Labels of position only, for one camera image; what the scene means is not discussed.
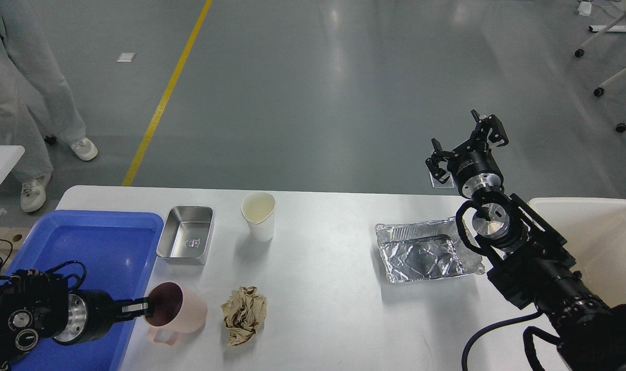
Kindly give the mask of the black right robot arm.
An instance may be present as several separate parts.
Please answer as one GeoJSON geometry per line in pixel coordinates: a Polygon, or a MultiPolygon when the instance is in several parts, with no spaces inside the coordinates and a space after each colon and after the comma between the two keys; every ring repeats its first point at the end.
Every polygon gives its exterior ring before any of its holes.
{"type": "Polygon", "coordinates": [[[488,258],[488,280],[519,309],[534,305],[535,313],[484,327],[471,336],[462,352],[462,369],[476,341],[488,332],[546,315],[552,335],[529,326],[522,334],[526,359],[542,370],[534,338],[552,344],[570,370],[626,370],[626,305],[608,306],[573,272],[575,258],[567,240],[515,193],[506,195],[504,177],[491,145],[509,140],[496,115],[471,111],[475,129],[453,150],[432,139],[426,159],[438,183],[453,179],[465,202],[455,214],[460,240],[472,252],[488,258]]]}

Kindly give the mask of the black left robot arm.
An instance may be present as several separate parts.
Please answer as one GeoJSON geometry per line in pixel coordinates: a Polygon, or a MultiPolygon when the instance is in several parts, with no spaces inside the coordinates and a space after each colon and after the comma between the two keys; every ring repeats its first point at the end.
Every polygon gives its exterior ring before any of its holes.
{"type": "Polygon", "coordinates": [[[10,370],[42,339],[62,346],[99,340],[113,324],[155,312],[148,297],[115,300],[103,290],[81,289],[86,267],[79,275],[59,272],[72,264],[0,275],[0,370],[10,370]]]}

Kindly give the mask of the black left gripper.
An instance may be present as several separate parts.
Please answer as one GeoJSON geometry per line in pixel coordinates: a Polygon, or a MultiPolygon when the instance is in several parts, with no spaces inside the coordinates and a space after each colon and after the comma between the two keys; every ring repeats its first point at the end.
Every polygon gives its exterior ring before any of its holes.
{"type": "Polygon", "coordinates": [[[83,290],[68,294],[68,317],[64,330],[53,337],[59,345],[70,346],[103,338],[115,322],[152,315],[149,298],[115,301],[102,290],[83,290]]]}

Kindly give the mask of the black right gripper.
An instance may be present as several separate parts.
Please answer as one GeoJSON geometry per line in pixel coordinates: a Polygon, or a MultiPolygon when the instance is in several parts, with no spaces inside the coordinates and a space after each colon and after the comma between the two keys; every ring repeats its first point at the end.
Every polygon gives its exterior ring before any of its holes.
{"type": "Polygon", "coordinates": [[[459,195],[466,199],[471,199],[482,188],[504,190],[504,177],[493,157],[492,145],[502,147],[509,144],[504,125],[496,115],[480,115],[475,109],[471,110],[471,115],[476,126],[469,135],[469,153],[455,158],[453,151],[443,150],[440,141],[432,138],[433,151],[425,160],[429,173],[433,172],[440,181],[443,182],[441,176],[449,172],[459,195]],[[442,167],[443,162],[448,163],[447,169],[442,167]]]}

